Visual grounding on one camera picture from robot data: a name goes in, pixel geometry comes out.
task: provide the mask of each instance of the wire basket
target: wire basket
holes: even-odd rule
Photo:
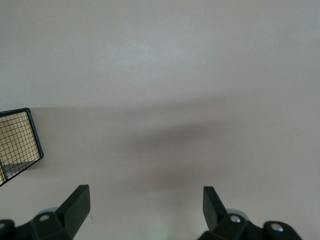
[[[43,156],[30,109],[0,112],[0,186]]]

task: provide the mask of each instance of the metal screw head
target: metal screw head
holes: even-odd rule
[[[41,216],[40,218],[39,218],[39,221],[41,221],[41,222],[43,222],[43,221],[45,221],[45,220],[48,220],[50,217],[49,217],[49,215],[43,215],[43,216]]]
[[[277,232],[283,232],[284,228],[278,223],[272,223],[271,228]]]
[[[240,223],[241,222],[241,219],[240,217],[236,216],[236,215],[232,215],[230,217],[231,221],[234,222],[234,223]]]

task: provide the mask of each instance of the screw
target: screw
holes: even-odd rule
[[[241,222],[241,219],[240,217],[236,216],[236,215],[232,215],[230,217],[231,221],[234,222],[234,223],[240,223]]]
[[[41,221],[41,222],[43,222],[43,221],[45,221],[45,220],[48,220],[50,217],[49,217],[49,215],[43,215],[43,216],[41,216],[40,218],[39,218],[39,220]]]
[[[283,232],[284,228],[278,223],[272,223],[271,228],[277,232]]]

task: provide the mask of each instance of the black wire mesh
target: black wire mesh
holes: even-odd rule
[[[30,110],[0,112],[0,186],[43,155]]]

